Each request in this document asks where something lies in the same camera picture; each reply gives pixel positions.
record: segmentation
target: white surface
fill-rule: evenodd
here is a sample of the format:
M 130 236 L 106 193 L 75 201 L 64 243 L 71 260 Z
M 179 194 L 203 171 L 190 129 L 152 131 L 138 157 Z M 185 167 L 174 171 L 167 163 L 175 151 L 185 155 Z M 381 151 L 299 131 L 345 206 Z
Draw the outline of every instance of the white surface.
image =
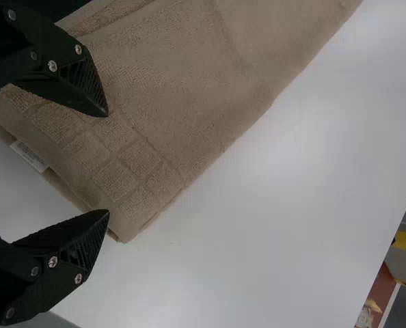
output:
M 77 214 L 10 152 L 4 237 Z M 82 328 L 353 327 L 405 209 L 406 0 L 365 0 L 157 221 L 108 238 L 54 311 Z

